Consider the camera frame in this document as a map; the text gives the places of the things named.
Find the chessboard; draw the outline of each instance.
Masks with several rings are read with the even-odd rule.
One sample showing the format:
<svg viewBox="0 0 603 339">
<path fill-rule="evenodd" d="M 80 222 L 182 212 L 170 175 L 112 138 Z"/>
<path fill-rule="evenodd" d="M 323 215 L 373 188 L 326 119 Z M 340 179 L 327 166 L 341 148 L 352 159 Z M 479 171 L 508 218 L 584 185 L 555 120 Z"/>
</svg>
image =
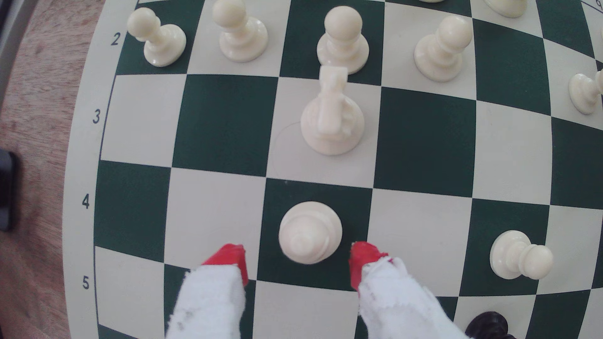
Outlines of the chessboard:
<svg viewBox="0 0 603 339">
<path fill-rule="evenodd" d="M 503 314 L 519 339 L 603 331 L 603 106 L 579 113 L 576 73 L 603 67 L 599 0 L 528 0 L 503 17 L 484 0 L 246 0 L 268 48 L 228 61 L 215 0 L 106 0 L 90 44 L 69 143 L 65 290 L 74 339 L 163 338 L 186 271 L 227 242 L 247 250 L 242 338 L 367 338 L 350 286 L 352 242 L 402 258 L 464 330 Z M 365 116 L 359 145 L 323 156 L 300 116 L 320 86 L 316 45 L 337 5 L 357 9 L 368 62 L 344 93 Z M 135 8 L 187 37 L 155 68 L 127 33 Z M 447 83 L 413 60 L 451 14 L 473 24 Z M 337 251 L 314 265 L 282 253 L 285 212 L 330 206 Z M 497 277 L 493 241 L 521 230 L 555 256 L 541 280 Z"/>
</svg>

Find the white chess knight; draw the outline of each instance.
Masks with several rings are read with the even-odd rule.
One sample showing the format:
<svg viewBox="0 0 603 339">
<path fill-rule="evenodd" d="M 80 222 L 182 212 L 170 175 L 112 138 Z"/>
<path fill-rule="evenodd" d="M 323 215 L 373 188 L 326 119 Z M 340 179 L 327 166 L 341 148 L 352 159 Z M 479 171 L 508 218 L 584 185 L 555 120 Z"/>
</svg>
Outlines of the white chess knight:
<svg viewBox="0 0 603 339">
<path fill-rule="evenodd" d="M 223 29 L 220 50 L 234 62 L 249 62 L 264 53 L 268 46 L 268 30 L 263 22 L 247 15 L 242 0 L 217 0 L 213 5 L 213 21 Z"/>
<path fill-rule="evenodd" d="M 168 66 L 182 55 L 186 47 L 186 35 L 176 25 L 161 25 L 152 9 L 141 7 L 128 18 L 128 32 L 136 40 L 145 42 L 146 60 L 155 67 Z"/>
<path fill-rule="evenodd" d="M 321 65 L 347 67 L 348 74 L 364 67 L 368 60 L 368 42 L 362 35 L 362 17 L 354 8 L 332 8 L 324 18 L 324 30 L 316 47 Z"/>
<path fill-rule="evenodd" d="M 528 0 L 484 0 L 496 13 L 506 17 L 520 17 L 528 6 Z"/>
<path fill-rule="evenodd" d="M 601 71 L 591 79 L 584 74 L 576 74 L 569 80 L 569 97 L 573 105 L 582 114 L 592 114 L 603 93 Z"/>
<path fill-rule="evenodd" d="M 301 133 L 316 152 L 333 156 L 350 151 L 364 133 L 360 107 L 343 94 L 347 68 L 322 66 L 320 93 L 310 101 L 301 117 Z"/>
<path fill-rule="evenodd" d="M 330 207 L 316 201 L 293 206 L 283 217 L 279 244 L 300 264 L 316 264 L 330 257 L 341 242 L 341 220 Z"/>
<path fill-rule="evenodd" d="M 463 50 L 473 39 L 473 27 L 463 17 L 447 16 L 435 34 L 417 43 L 414 60 L 421 73 L 434 81 L 454 79 L 463 68 Z"/>
<path fill-rule="evenodd" d="M 497 276 L 515 279 L 524 275 L 542 279 L 553 266 L 553 253 L 544 245 L 532 244 L 528 236 L 518 230 L 499 235 L 490 249 L 490 267 Z"/>
</svg>

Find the wooden table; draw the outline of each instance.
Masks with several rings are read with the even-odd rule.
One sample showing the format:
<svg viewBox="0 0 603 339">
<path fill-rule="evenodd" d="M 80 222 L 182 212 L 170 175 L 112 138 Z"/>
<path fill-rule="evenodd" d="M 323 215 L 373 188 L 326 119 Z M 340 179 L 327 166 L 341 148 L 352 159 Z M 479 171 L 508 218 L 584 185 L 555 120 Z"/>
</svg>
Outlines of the wooden table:
<svg viewBox="0 0 603 339">
<path fill-rule="evenodd" d="M 0 232 L 5 339 L 69 338 L 63 287 L 65 160 L 80 77 L 103 0 L 39 0 L 0 112 L 0 148 L 22 161 L 17 218 Z"/>
</svg>

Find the number 4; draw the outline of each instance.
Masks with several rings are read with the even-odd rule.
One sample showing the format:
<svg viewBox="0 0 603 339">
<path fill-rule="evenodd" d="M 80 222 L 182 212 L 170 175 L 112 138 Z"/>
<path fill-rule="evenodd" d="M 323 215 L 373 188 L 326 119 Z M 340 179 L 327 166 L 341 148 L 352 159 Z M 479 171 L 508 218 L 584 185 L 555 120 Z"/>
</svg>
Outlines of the number 4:
<svg viewBox="0 0 603 339">
<path fill-rule="evenodd" d="M 84 205 L 86 207 L 86 209 L 88 209 L 88 206 L 90 206 L 90 194 L 86 194 L 86 196 L 84 197 L 84 201 L 81 202 L 82 205 Z"/>
</svg>

